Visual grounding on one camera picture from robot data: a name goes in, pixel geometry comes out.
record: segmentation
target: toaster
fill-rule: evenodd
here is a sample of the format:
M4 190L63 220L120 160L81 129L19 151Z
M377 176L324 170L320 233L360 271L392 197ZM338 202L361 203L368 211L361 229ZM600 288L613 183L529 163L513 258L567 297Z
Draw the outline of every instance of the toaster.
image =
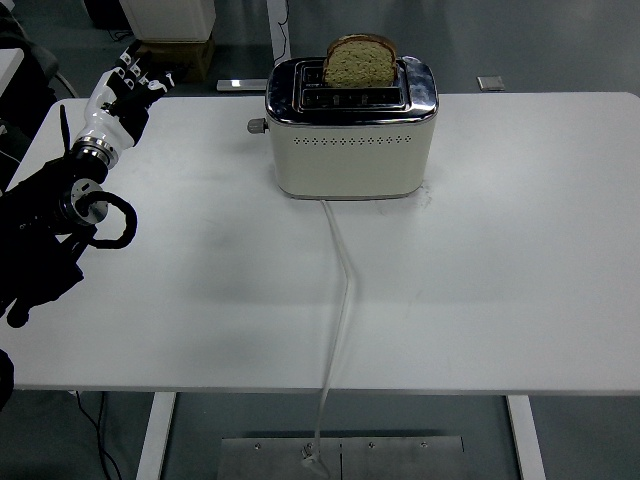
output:
M269 130L284 192L368 200L403 197L420 187L438 95L427 65L413 57L396 61L396 80L381 88L328 87L322 57L287 60L273 69L266 120L252 120L249 131Z

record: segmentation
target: black cord on floor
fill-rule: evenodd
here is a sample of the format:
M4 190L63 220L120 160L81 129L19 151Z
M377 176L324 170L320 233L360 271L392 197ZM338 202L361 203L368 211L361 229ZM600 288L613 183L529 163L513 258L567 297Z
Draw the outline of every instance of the black cord on floor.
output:
M121 42L125 38L129 38L133 35L133 32L131 30L118 30L116 32L107 30L107 32L109 33L111 40L113 40L114 42Z
M111 480L111 476L109 475L109 471L107 470L107 462L105 461L105 457L109 459L113 468L115 468L116 473L118 474L118 479L122 480L122 475L120 474L120 469L118 468L118 464L113 459L109 452L104 449L102 444L102 432L100 431L100 424L102 423L102 414L104 412L104 402L105 402L106 392L102 392L100 396L100 412L98 413L98 421L96 422L91 415L89 415L84 408L82 408L82 402L80 402L80 393L76 391L76 399L78 400L78 408L82 412L82 414L89 419L93 428L96 430L96 435L98 437L98 453L100 455L100 464L102 465L102 472L107 480Z

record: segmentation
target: gray floor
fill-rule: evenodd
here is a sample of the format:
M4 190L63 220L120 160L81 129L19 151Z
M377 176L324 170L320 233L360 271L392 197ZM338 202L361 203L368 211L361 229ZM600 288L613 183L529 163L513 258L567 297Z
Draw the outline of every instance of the gray floor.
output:
M80 0L17 0L14 15L51 50L81 96L123 50L93 28ZM265 78L272 66L266 2L216 0L216 52L207 79L172 95L219 95L218 79ZM442 93L478 92L501 75L510 92L628 91L640 95L640 3L508 0L291 1L293 56L323 55L334 38L370 31L428 63ZM60 97L67 96L55 81ZM99 396L83 398L97 414ZM149 393L108 395L105 442L134 478ZM215 478L225 436L308 434L308 395L179 396L164 478ZM640 399L532 398L548 479L637 479ZM462 435L471 478L518 478L503 399L334 394L325 426L343 434ZM0 478L102 478L95 433L67 392L16 392L0 414Z

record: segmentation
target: table surface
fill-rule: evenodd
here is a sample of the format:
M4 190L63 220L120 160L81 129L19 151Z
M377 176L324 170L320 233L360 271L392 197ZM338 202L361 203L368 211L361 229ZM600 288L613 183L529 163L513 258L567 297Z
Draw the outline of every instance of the table surface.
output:
M4 93L23 59L24 52L19 48L0 50L0 95Z
M640 392L640 101L441 95L425 182L332 202L355 270L332 386ZM83 100L69 100L83 126ZM260 97L168 98L105 188L121 251L30 322L0 326L19 388L287 392L322 385L345 286L316 201L275 182ZM53 109L17 179L62 152ZM103 236L116 236L111 213Z

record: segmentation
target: toaster lever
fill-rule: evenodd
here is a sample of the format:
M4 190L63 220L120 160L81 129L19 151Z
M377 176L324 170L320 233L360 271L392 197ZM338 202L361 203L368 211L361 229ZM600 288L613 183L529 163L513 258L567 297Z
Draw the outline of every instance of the toaster lever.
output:
M264 118L252 118L247 123L247 130L249 133L264 133L268 130L269 125L267 124L267 120Z

